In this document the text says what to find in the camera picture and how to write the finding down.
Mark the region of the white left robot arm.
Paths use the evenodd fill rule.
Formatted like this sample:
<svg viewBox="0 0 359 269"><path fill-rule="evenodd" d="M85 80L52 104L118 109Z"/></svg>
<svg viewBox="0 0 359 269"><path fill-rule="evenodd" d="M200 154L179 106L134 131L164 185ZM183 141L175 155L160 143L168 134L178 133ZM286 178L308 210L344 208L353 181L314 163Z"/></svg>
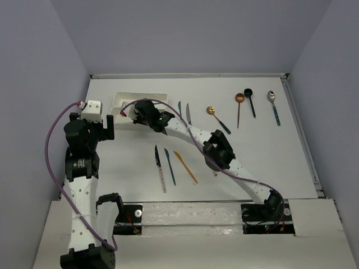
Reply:
<svg viewBox="0 0 359 269"><path fill-rule="evenodd" d="M65 174L70 189L72 212L68 253L60 257L62 268L115 268L114 222L123 218L124 207L118 193L96 196L100 159L96 153L100 141L114 139L113 116L107 115L107 127L100 116L86 119L70 114L64 127L68 148Z"/></svg>

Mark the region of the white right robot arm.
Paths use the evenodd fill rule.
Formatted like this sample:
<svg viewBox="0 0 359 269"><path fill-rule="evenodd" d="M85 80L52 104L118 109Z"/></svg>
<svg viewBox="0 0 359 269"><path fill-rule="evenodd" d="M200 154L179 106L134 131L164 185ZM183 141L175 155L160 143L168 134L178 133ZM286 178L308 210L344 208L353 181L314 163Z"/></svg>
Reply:
<svg viewBox="0 0 359 269"><path fill-rule="evenodd" d="M154 132L194 145L211 170L227 175L259 205L258 213L263 219L270 220L278 214L283 202L282 195L272 186L255 179L243 167L221 130L209 132L196 128L188 124L173 107L155 99L135 100L125 109L135 124L148 126Z"/></svg>

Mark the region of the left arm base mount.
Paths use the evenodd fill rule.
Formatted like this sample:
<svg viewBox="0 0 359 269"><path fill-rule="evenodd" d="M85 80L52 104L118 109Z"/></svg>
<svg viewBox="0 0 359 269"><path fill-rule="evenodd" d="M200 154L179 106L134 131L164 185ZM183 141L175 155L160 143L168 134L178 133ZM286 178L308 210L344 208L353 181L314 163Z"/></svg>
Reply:
<svg viewBox="0 0 359 269"><path fill-rule="evenodd" d="M125 203L124 211L119 213L114 224L114 235L142 234L142 203Z"/></svg>

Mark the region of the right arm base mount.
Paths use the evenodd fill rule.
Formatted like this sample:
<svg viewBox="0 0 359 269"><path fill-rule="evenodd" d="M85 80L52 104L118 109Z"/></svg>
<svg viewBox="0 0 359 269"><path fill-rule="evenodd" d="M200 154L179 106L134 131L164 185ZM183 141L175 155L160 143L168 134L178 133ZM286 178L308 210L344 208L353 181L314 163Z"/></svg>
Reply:
<svg viewBox="0 0 359 269"><path fill-rule="evenodd" d="M274 216L260 212L262 205L247 203L241 205L243 233L251 234L292 234L295 235L289 203L281 204Z"/></svg>

